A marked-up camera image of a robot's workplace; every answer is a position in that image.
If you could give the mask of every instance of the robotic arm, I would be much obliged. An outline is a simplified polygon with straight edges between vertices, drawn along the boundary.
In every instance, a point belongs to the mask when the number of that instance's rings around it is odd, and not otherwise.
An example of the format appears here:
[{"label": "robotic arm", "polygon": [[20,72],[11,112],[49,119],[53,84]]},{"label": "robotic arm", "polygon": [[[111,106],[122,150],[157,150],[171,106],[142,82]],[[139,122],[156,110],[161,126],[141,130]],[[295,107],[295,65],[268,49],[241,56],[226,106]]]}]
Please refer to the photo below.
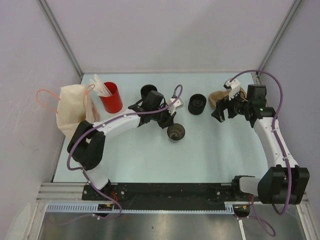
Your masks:
[{"label": "robotic arm", "polygon": [[232,82],[228,80],[224,87],[230,89],[228,96],[216,101],[216,109],[211,115],[221,123],[225,120],[225,109],[228,111],[229,119],[236,115],[244,115],[261,141],[269,167],[261,179],[251,176],[236,176],[232,183],[237,187],[237,191],[258,196],[263,204],[284,204],[289,184],[288,168],[285,162],[287,159],[292,175],[289,204],[299,204],[310,175],[308,169],[299,167],[290,154],[276,119],[274,129],[287,155],[287,157],[283,157],[282,146],[273,133],[273,120],[276,112],[273,107],[266,106],[266,86],[249,85],[246,98],[244,98],[245,94],[243,97],[241,96],[241,84],[238,80],[234,79]]},{"label": "robotic arm", "polygon": [[[67,147],[67,151],[68,153],[71,152],[75,143],[84,133],[101,125],[101,127],[93,130],[83,138],[72,154],[73,159],[86,171],[93,185],[100,190],[109,182],[100,164],[103,157],[105,141],[110,140],[126,130],[147,124],[151,120],[156,121],[162,129],[173,125],[174,117],[177,114],[176,110],[182,108],[184,105],[181,99],[176,98],[177,96],[174,93],[167,103],[161,93],[151,90],[145,99],[141,99],[137,103],[129,106],[127,110],[113,117],[110,121],[104,120],[95,122],[94,124],[82,121],[76,129]],[[167,105],[171,106],[166,110],[160,110]]]}]

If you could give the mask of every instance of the orange string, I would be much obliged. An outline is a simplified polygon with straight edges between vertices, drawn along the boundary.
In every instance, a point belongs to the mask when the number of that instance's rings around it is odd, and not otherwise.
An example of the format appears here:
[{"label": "orange string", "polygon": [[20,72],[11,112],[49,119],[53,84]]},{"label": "orange string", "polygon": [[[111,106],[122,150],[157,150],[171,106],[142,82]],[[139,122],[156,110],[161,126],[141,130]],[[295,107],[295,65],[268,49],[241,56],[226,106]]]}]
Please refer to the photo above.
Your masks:
[{"label": "orange string", "polygon": [[51,94],[52,96],[54,96],[55,98],[59,99],[59,101],[61,100],[60,97],[57,96],[57,95],[55,95],[53,92],[51,92],[51,91],[49,91],[49,90],[47,90],[47,89],[40,89],[39,91],[36,92],[36,100],[37,100],[37,102],[38,102],[41,106],[45,107],[46,109],[49,109],[49,110],[55,112],[56,114],[58,114],[58,111],[57,111],[56,109],[53,109],[53,108],[51,108],[51,107],[49,107],[49,106],[47,106],[47,105],[44,105],[42,102],[40,102],[40,100],[39,100],[39,98],[38,98],[38,93],[40,93],[40,92],[42,92],[42,91],[45,91],[45,92],[47,92],[47,93],[50,93],[50,94]]},{"label": "orange string", "polygon": [[89,86],[86,87],[85,91],[84,91],[84,96],[83,96],[83,107],[85,110],[87,110],[86,108],[86,105],[85,105],[85,98],[86,96],[88,95],[88,93],[90,93],[94,88],[95,88],[96,85],[94,84],[90,84]]}]

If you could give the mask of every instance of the white table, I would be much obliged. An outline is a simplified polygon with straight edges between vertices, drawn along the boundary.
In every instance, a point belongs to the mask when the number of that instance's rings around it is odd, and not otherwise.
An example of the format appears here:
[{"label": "white table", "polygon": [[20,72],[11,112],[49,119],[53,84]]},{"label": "white table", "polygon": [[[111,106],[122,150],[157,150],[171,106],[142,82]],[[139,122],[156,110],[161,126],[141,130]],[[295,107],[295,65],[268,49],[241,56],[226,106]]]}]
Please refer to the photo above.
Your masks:
[{"label": "white table", "polygon": [[[117,84],[123,109],[137,102],[140,89],[153,84],[169,99],[177,84],[183,85],[184,107],[178,109],[175,123],[185,128],[185,137],[172,143],[167,129],[156,122],[131,129],[106,142],[101,161],[105,174],[114,183],[229,183],[236,175],[261,178],[268,170],[266,156],[260,140],[244,116],[238,115],[223,123],[211,116],[207,102],[200,115],[188,111],[193,94],[209,94],[223,90],[224,82],[233,73],[166,73],[166,74],[102,74],[104,82]],[[88,85],[94,76],[83,76],[82,84]],[[238,78],[246,90],[253,84],[249,73]],[[101,119],[114,116],[104,110],[99,97],[92,91]],[[68,140],[64,141],[54,182],[86,182],[80,171],[66,167]],[[79,165],[71,160],[72,167]]]}]

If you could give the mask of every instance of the bag handle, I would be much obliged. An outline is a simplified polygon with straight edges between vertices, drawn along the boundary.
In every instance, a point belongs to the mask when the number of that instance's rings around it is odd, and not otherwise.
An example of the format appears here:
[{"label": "bag handle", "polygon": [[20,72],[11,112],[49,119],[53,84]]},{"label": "bag handle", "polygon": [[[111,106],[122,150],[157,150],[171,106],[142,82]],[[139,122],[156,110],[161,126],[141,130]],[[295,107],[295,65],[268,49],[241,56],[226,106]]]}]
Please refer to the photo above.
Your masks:
[{"label": "bag handle", "polygon": [[86,105],[85,105],[85,98],[88,95],[88,93],[90,93],[96,85],[94,84],[90,84],[89,86],[86,87],[85,91],[84,91],[84,96],[83,96],[83,107],[84,109],[87,111]]},{"label": "bag handle", "polygon": [[47,93],[50,93],[50,94],[51,94],[52,96],[54,96],[55,98],[59,99],[59,101],[61,100],[60,97],[57,96],[57,95],[55,95],[53,92],[51,92],[51,91],[49,91],[49,90],[47,90],[47,89],[40,89],[39,91],[36,92],[36,100],[37,100],[37,102],[38,102],[40,105],[42,105],[43,107],[45,107],[46,109],[49,109],[49,110],[55,112],[56,114],[58,114],[58,111],[57,111],[56,109],[53,109],[53,108],[51,108],[51,107],[49,107],[49,106],[47,106],[47,105],[44,105],[42,102],[40,102],[40,100],[39,100],[39,98],[38,98],[38,93],[40,93],[40,92],[42,92],[42,91],[45,91],[45,92],[47,92]]}]

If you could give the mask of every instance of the metal floor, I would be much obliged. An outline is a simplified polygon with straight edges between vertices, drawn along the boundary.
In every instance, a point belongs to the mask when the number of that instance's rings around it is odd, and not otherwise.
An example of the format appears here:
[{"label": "metal floor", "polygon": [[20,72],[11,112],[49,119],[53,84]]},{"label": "metal floor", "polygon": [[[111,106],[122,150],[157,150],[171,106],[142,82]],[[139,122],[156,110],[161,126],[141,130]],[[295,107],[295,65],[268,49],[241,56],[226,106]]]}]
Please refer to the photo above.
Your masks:
[{"label": "metal floor", "polygon": [[[254,219],[243,220],[247,240],[305,240],[295,206],[278,216],[272,206],[257,205],[259,215],[276,231],[268,236]],[[83,213],[46,213],[53,223],[64,223]],[[85,217],[63,226],[42,224],[39,240],[242,240],[238,221],[222,214],[122,214],[113,220]]]}]

